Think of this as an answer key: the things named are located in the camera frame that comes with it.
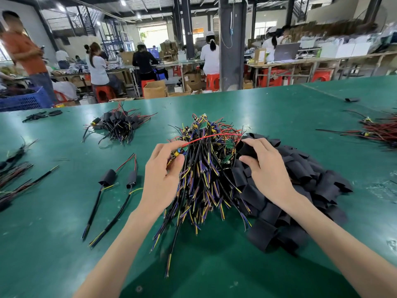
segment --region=brown hair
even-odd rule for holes
[[[90,45],[90,64],[92,67],[95,68],[94,64],[92,63],[92,58],[94,57],[94,53],[100,51],[100,46],[98,45],[98,43],[93,42]]]

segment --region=laptop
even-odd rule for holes
[[[300,43],[277,45],[274,50],[274,61],[294,61]]]

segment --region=red stool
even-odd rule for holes
[[[207,90],[219,90],[219,73],[207,75]]]
[[[172,76],[182,76],[181,67],[180,66],[173,66],[172,67]]]
[[[113,88],[108,85],[95,86],[95,96],[97,97],[98,103],[108,102],[116,98]]]
[[[143,94],[143,88],[145,88],[147,83],[150,83],[152,81],[155,81],[154,79],[150,79],[148,81],[141,81],[141,87],[142,87],[142,97],[145,97],[145,94]]]
[[[55,91],[54,90],[54,93],[55,93],[55,96],[56,96],[56,99],[59,101],[59,102],[68,102],[68,100],[67,100],[67,98],[65,97],[65,95],[64,94],[62,94],[61,92],[58,92],[58,91]]]
[[[268,69],[264,69],[263,70],[263,74],[267,74],[268,73]],[[283,85],[283,76],[285,75],[290,75],[291,73],[288,72],[288,70],[283,70],[283,69],[272,69],[271,70],[271,74],[275,75],[275,74],[281,74],[284,73],[282,76],[278,76],[276,78],[271,78],[270,82],[269,82],[269,87],[278,87],[278,86],[282,86]],[[266,87],[267,84],[267,80],[268,77],[267,76],[260,76],[259,77],[259,86],[261,88]],[[288,84],[291,84],[291,77],[288,77]]]
[[[331,70],[317,70],[313,75],[312,83],[315,81],[330,81],[331,73]]]

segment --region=man in orange shirt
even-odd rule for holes
[[[43,87],[52,102],[58,103],[50,75],[41,58],[43,50],[22,33],[23,24],[15,12],[3,11],[2,15],[8,25],[8,31],[2,34],[2,41],[8,54],[13,61],[17,61],[23,66],[35,86]]]

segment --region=woman in white shirt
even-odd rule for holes
[[[215,44],[215,34],[207,32],[207,44],[201,49],[200,59],[205,60],[203,71],[206,75],[219,73],[219,46]]]
[[[266,62],[274,61],[274,51],[277,45],[288,44],[291,42],[289,38],[289,25],[283,26],[281,29],[277,29],[274,35],[263,42],[262,47],[266,48],[266,53],[269,55],[266,57]]]
[[[91,84],[94,86],[108,85],[112,87],[117,95],[122,93],[122,81],[114,74],[107,74],[106,66],[109,64],[99,55],[102,50],[97,43],[90,45],[87,65],[90,70]]]

